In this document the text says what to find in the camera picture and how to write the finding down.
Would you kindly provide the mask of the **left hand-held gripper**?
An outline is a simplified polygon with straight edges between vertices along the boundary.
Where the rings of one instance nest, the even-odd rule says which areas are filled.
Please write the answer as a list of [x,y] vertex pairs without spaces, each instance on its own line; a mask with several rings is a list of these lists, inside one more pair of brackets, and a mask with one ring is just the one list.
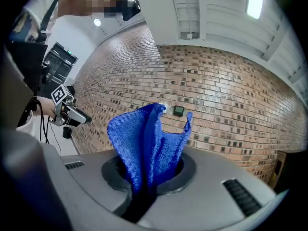
[[[55,104],[55,118],[51,119],[52,124],[58,127],[63,125],[77,127],[80,124],[86,124],[92,121],[89,115],[76,108],[76,99],[64,84],[58,86],[51,93],[51,97]],[[66,105],[64,108],[66,117],[60,115],[60,109],[63,104]]]

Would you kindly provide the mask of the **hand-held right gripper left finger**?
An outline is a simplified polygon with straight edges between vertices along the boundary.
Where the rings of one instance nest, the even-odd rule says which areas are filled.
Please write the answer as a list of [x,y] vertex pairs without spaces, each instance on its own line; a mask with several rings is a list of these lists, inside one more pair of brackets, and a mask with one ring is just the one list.
[[79,186],[98,204],[122,216],[132,200],[126,169],[115,150],[63,156],[65,167]]

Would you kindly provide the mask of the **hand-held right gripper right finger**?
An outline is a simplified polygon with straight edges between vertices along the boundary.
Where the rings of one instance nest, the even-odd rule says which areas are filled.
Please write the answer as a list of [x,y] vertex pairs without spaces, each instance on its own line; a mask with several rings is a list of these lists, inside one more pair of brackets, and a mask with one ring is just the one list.
[[276,208],[259,178],[213,152],[186,147],[196,164],[183,190],[157,197],[138,224],[149,229],[255,229]]

